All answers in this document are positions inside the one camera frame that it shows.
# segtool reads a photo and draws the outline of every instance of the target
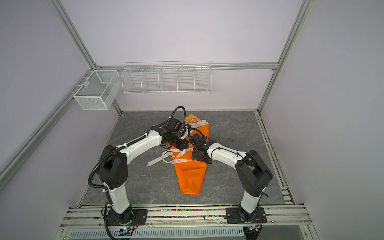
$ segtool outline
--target gray table surface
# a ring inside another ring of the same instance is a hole
[[[194,111],[200,119],[210,124],[210,138],[232,149],[257,151],[274,173],[264,140],[253,111]],[[171,112],[123,112],[109,144],[113,146],[129,142],[143,135],[150,126],[166,120]],[[175,114],[182,119],[182,111]],[[132,204],[239,204],[244,193],[235,169],[218,161],[207,167],[200,195],[181,194],[174,166],[158,162],[147,163],[164,151],[160,146],[151,148],[128,165],[126,189]],[[100,183],[98,176],[95,183]],[[265,191],[260,204],[284,204],[276,176]],[[89,188],[83,205],[103,205],[107,201],[100,189]]]

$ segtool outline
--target wire basket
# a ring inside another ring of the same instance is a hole
[[[121,82],[127,94],[212,92],[210,64],[124,67]]]
[[[84,110],[108,110],[121,88],[115,70],[94,70],[73,97]]]

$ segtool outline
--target orange wrapping paper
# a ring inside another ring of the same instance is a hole
[[[195,118],[197,117],[193,114],[190,114],[185,119],[185,122],[190,123],[190,121]],[[209,124],[199,127],[198,130],[200,130],[204,135],[209,137]],[[181,157],[173,157],[173,159],[192,160],[192,151],[186,152]],[[205,171],[207,170],[207,164],[205,162],[200,161],[191,161],[175,163],[174,166],[176,170],[177,180],[179,181],[181,193],[190,195],[200,195],[201,187],[204,181]]]

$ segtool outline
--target white mesh basket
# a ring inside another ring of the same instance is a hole
[[[210,93],[210,64],[124,68],[122,90],[127,94]]]
[[[115,70],[94,70],[74,94],[84,110],[108,110],[121,88]]]

